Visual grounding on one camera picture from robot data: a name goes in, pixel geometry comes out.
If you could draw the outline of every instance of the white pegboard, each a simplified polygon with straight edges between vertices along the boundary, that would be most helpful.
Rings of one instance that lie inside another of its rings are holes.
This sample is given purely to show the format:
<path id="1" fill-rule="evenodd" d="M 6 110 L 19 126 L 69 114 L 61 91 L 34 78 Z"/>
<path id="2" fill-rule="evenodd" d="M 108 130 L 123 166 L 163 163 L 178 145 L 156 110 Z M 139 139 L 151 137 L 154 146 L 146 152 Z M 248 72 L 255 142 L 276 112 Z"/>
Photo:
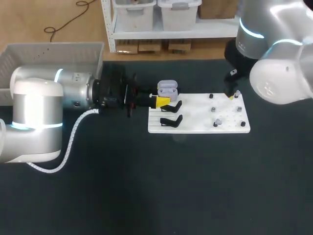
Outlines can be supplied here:
<path id="1" fill-rule="evenodd" d="M 249 133 L 250 124 L 242 95 L 233 100 L 225 94 L 180 94 L 176 102 L 170 105 L 176 106 L 182 101 L 180 110 L 174 114 L 163 112 L 160 108 L 149 108 L 148 131 L 149 133 L 163 134 L 227 134 L 227 133 Z M 160 118 L 176 120 L 179 115 L 183 119 L 177 128 L 161 126 Z M 220 119 L 223 123 L 214 127 L 214 121 Z"/>

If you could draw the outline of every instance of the black cable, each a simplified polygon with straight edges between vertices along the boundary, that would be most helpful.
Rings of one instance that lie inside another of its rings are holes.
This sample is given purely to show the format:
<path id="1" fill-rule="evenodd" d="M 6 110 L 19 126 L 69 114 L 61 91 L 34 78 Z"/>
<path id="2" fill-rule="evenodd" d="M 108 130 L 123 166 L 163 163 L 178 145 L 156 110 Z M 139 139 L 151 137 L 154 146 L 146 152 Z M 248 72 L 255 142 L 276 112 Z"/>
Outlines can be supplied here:
<path id="1" fill-rule="evenodd" d="M 85 11 L 81 14 L 79 14 L 78 16 L 76 16 L 75 18 L 71 19 L 69 22 L 67 22 L 65 25 L 63 25 L 61 28 L 55 29 L 54 27 L 47 27 L 44 29 L 45 33 L 52 33 L 51 37 L 50 37 L 50 42 L 52 43 L 52 39 L 55 35 L 56 32 L 60 31 L 62 28 L 64 28 L 65 26 L 67 26 L 69 23 L 71 23 L 73 20 L 77 19 L 78 17 L 84 15 L 88 9 L 89 9 L 89 4 L 95 2 L 96 0 L 92 0 L 90 2 L 86 2 L 86 1 L 78 1 L 76 2 L 76 6 L 87 6 L 87 8 L 85 9 Z"/>

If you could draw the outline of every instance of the white plastic crate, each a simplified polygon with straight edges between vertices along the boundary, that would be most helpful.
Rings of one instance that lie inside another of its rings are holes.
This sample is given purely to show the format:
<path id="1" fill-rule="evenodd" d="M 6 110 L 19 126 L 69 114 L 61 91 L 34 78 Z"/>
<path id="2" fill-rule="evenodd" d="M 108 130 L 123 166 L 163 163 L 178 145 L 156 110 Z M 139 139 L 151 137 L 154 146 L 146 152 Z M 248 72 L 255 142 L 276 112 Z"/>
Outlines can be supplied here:
<path id="1" fill-rule="evenodd" d="M 158 0 L 162 9 L 164 31 L 191 30 L 196 23 L 202 0 Z"/>
<path id="2" fill-rule="evenodd" d="M 104 43 L 37 43 L 10 44 L 0 55 L 0 106 L 13 105 L 10 79 L 23 65 L 49 65 L 75 72 L 101 76 Z"/>
<path id="3" fill-rule="evenodd" d="M 153 7 L 157 0 L 113 0 L 122 30 L 125 32 L 151 31 Z"/>

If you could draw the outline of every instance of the black clamp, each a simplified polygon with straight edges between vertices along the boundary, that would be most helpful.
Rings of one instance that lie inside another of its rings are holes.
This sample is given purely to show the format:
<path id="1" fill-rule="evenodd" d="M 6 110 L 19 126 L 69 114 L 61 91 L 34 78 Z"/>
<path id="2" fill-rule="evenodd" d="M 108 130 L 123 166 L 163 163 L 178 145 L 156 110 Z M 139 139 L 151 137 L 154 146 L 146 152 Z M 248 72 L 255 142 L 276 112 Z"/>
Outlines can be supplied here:
<path id="1" fill-rule="evenodd" d="M 162 126 L 170 126 L 174 128 L 179 127 L 181 121 L 182 121 L 182 115 L 180 115 L 176 121 L 169 120 L 167 118 L 160 118 L 160 123 Z"/>
<path id="2" fill-rule="evenodd" d="M 165 105 L 165 106 L 161 107 L 161 110 L 162 110 L 162 112 L 171 112 L 171 113 L 175 114 L 179 111 L 181 106 L 182 106 L 182 101 L 180 100 L 180 101 L 178 101 L 178 103 L 175 107 L 171 106 L 171 105 Z"/>

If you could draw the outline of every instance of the metal bracket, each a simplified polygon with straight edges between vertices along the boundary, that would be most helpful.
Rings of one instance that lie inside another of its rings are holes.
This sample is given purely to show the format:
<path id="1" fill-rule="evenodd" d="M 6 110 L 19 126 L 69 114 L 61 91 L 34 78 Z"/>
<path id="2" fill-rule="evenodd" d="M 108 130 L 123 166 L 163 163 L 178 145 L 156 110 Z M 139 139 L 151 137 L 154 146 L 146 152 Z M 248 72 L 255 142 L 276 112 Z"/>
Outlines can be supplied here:
<path id="1" fill-rule="evenodd" d="M 106 24 L 110 52 L 116 52 L 115 39 L 113 38 L 116 24 L 116 15 L 114 14 L 113 22 L 111 17 L 111 0 L 101 0 L 104 22 Z"/>

